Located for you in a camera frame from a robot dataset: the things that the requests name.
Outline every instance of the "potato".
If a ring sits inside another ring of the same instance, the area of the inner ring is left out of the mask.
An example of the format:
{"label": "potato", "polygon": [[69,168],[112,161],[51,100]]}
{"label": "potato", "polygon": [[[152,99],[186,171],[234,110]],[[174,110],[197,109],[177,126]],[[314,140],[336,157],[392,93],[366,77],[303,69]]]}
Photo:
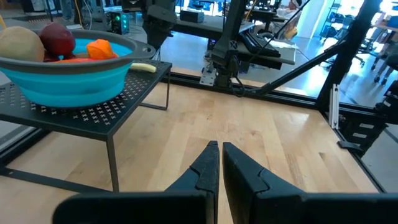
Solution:
{"label": "potato", "polygon": [[44,46],[35,32],[24,27],[8,27],[0,33],[0,57],[43,62]]}

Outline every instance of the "desk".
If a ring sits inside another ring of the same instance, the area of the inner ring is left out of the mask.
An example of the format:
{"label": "desk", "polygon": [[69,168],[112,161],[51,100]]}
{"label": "desk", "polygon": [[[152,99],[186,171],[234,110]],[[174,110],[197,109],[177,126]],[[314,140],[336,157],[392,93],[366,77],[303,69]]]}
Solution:
{"label": "desk", "polygon": [[372,25],[372,27],[398,32],[398,28],[388,27],[386,25],[381,25],[381,24],[374,24],[374,25]]}
{"label": "desk", "polygon": [[[114,192],[119,192],[118,168],[113,138],[115,133],[138,106],[166,110],[169,105],[170,85],[167,87],[166,107],[149,105],[142,103],[142,101],[166,74],[170,78],[172,64],[153,60],[138,60],[138,62],[156,66],[156,73],[130,71],[126,77],[122,93],[104,103],[86,108],[62,110],[40,106],[27,100],[15,84],[7,83],[0,86],[0,120],[106,142],[112,189]],[[97,187],[9,169],[3,164],[0,166],[0,175],[73,192],[105,191]]]}
{"label": "desk", "polygon": [[[173,27],[173,31],[218,40],[223,33],[223,23],[224,20],[220,16],[205,15],[204,21],[199,23],[181,21],[180,18],[178,18],[177,24]],[[253,26],[254,24],[252,22],[243,22],[239,32],[248,30]]]}
{"label": "desk", "polygon": [[[161,103],[160,83],[146,100]],[[377,192],[315,110],[171,85],[169,112],[138,108],[115,136],[123,191],[163,191],[209,140],[231,142],[260,165],[307,192]],[[51,133],[11,166],[110,189],[106,153],[91,139]],[[50,223],[75,194],[0,177],[1,223]],[[218,223],[233,223],[220,171]]]}
{"label": "desk", "polygon": [[[283,63],[289,65],[295,64],[296,49],[278,48],[278,47],[275,47],[275,49],[279,51],[280,57],[258,56],[252,61],[252,63],[278,70],[280,70]],[[239,52],[238,59],[240,59],[243,62],[249,61],[251,57],[254,55],[249,52],[249,50],[242,42],[238,43],[238,52]]]}
{"label": "desk", "polygon": [[272,11],[253,10],[251,12],[250,20],[261,21],[265,23],[265,30],[269,30],[269,24],[271,22],[285,22],[287,19],[277,16],[276,13]]}

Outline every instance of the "metal bar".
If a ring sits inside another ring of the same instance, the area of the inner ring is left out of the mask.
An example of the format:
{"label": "metal bar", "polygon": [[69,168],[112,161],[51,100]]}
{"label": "metal bar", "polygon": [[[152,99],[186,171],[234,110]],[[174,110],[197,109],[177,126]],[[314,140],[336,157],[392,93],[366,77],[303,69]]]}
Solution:
{"label": "metal bar", "polygon": [[14,144],[10,145],[7,149],[3,149],[0,154],[0,164],[2,166],[8,165],[8,163],[12,162],[22,153],[26,152],[30,147],[34,146],[34,144],[38,143],[51,131],[47,131],[44,129],[35,128],[31,132],[27,133],[24,136],[21,136],[19,139],[15,141]]}
{"label": "metal bar", "polygon": [[170,74],[171,72],[169,72],[167,74],[167,94],[166,94],[166,106],[158,106],[158,105],[153,105],[150,103],[141,103],[140,106],[144,106],[147,108],[152,108],[152,109],[157,109],[157,110],[167,110],[167,108],[169,107],[169,95],[170,95]]}
{"label": "metal bar", "polygon": [[[201,85],[199,83],[200,77],[192,76],[192,75],[182,75],[179,73],[172,73],[170,82],[171,84],[187,86],[192,88],[198,88],[201,90],[215,91],[218,93],[226,93],[233,95],[233,91],[231,88],[217,87],[217,86],[206,86]],[[232,85],[235,88],[235,91],[239,91],[239,85]],[[255,89],[253,86],[245,86],[249,89]],[[257,100],[265,100],[271,101],[274,103],[283,103],[290,106],[299,106],[303,108],[317,110],[318,108],[315,106],[316,98],[308,97],[308,96],[300,96],[293,93],[283,93],[281,91],[272,91],[266,95],[259,95],[250,91],[246,91],[245,97],[253,98]]]}
{"label": "metal bar", "polygon": [[[323,117],[327,120],[328,116],[326,115],[325,112],[320,111]],[[342,141],[347,141],[347,139],[343,136],[343,134],[340,132],[338,129],[333,129],[333,131],[336,133],[337,137],[342,140]],[[366,166],[366,164],[362,161],[362,159],[353,153],[350,153],[351,156],[354,158],[355,162],[359,165],[359,167],[362,169],[362,171],[366,174],[366,176],[369,178],[369,180],[372,182],[373,186],[377,189],[379,193],[387,193],[387,191],[384,189],[384,187],[380,184],[380,182],[375,178],[373,173],[369,170],[369,168]]]}
{"label": "metal bar", "polygon": [[14,170],[7,167],[0,168],[0,175],[10,177],[17,180],[24,180],[35,184],[56,187],[59,189],[70,190],[79,193],[93,193],[93,192],[109,192],[105,189],[90,187],[83,184],[73,183],[67,180],[60,180],[52,177],[46,177],[39,174],[32,174],[20,170]]}
{"label": "metal bar", "polygon": [[266,22],[266,27],[265,27],[266,32],[269,31],[269,25],[270,25],[270,24],[271,24],[270,21],[267,21],[267,22]]}
{"label": "metal bar", "polygon": [[14,144],[14,142],[9,142],[11,139],[15,138],[20,133],[23,133],[24,131],[26,131],[29,128],[31,128],[31,127],[20,125],[18,128],[16,128],[16,129],[8,132],[7,134],[1,136],[0,137],[0,152],[2,151],[1,148],[5,149],[5,148],[9,147],[11,144]]}
{"label": "metal bar", "polygon": [[335,129],[339,129],[339,114],[340,114],[340,85],[335,85]]}
{"label": "metal bar", "polygon": [[351,103],[341,103],[340,102],[340,108],[358,110],[360,112],[365,112],[365,113],[375,113],[376,112],[376,110],[372,107],[361,106],[361,105],[356,105],[356,104],[351,104]]}
{"label": "metal bar", "polygon": [[365,0],[356,19],[350,25],[345,37],[346,47],[337,55],[318,96],[317,105],[323,111],[326,111],[329,105],[329,90],[333,84],[340,84],[345,74],[349,71],[352,60],[371,26],[372,18],[379,10],[380,3],[381,0]]}
{"label": "metal bar", "polygon": [[[333,102],[333,93],[332,93],[332,91],[333,91],[333,89],[330,89],[330,99],[329,99],[329,101],[330,102]],[[334,115],[334,112],[333,112],[333,107],[332,107],[332,105],[329,105],[329,114],[328,114],[328,121],[329,121],[329,126],[333,129],[333,115]]]}
{"label": "metal bar", "polygon": [[264,86],[260,87],[256,91],[257,94],[266,94],[275,90],[276,88],[282,86],[283,84],[297,78],[301,74],[305,73],[306,71],[310,70],[311,68],[319,65],[320,63],[326,61],[330,57],[336,55],[343,47],[345,43],[342,42],[340,44],[336,44],[329,49],[325,50],[322,54],[316,56],[314,59],[307,61],[303,65],[299,66],[295,70],[289,72],[288,74],[284,75],[283,77],[278,78],[277,80],[267,83]]}
{"label": "metal bar", "polygon": [[113,136],[106,141],[106,150],[108,152],[109,169],[111,171],[113,192],[119,192],[118,165],[116,164],[116,155],[114,152]]}

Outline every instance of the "orange bell pepper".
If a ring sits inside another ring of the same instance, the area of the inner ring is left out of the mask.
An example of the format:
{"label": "orange bell pepper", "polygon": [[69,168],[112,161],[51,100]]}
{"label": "orange bell pepper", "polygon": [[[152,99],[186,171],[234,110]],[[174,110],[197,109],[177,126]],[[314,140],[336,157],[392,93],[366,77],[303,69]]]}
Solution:
{"label": "orange bell pepper", "polygon": [[86,49],[88,57],[91,59],[106,60],[117,57],[117,55],[113,53],[111,43],[107,40],[98,39],[94,42],[90,42],[86,46]]}

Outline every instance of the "perforated metal surface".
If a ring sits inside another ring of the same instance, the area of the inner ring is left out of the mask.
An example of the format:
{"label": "perforated metal surface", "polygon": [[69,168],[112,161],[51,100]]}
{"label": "perforated metal surface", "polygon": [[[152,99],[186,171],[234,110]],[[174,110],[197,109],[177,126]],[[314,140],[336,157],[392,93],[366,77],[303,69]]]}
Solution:
{"label": "perforated metal surface", "polygon": [[171,69],[170,63],[137,62],[155,65],[157,73],[129,72],[120,95],[89,108],[63,110],[40,106],[26,99],[13,83],[0,86],[0,120],[102,140],[117,131]]}

